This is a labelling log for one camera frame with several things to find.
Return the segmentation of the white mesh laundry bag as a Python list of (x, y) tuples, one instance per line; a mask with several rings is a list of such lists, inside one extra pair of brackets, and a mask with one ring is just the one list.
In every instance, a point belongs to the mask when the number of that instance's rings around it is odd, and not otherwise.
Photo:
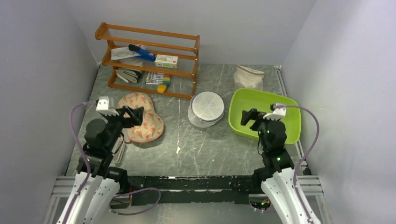
[(191, 99), (188, 119), (196, 127), (208, 128), (224, 116), (224, 109), (221, 96), (211, 91), (204, 91)]

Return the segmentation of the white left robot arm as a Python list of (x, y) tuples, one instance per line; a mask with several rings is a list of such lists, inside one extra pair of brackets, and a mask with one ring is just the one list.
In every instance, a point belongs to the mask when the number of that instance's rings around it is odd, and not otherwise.
[(113, 148), (123, 136), (124, 128), (142, 125), (143, 107), (132, 109), (100, 108), (102, 119), (93, 119), (86, 126), (85, 141), (77, 174), (59, 224), (93, 224), (108, 208), (115, 194), (129, 189), (127, 171), (111, 167)]

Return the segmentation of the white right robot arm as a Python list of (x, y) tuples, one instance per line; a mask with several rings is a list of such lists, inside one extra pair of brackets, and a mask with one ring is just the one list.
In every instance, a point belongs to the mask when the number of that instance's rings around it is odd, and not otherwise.
[(285, 148), (287, 139), (285, 108), (265, 113), (256, 109), (242, 111), (240, 124), (254, 121), (250, 129), (259, 137), (264, 167), (254, 171), (252, 188), (269, 198), (284, 224), (319, 224), (318, 219), (297, 181), (294, 163)]

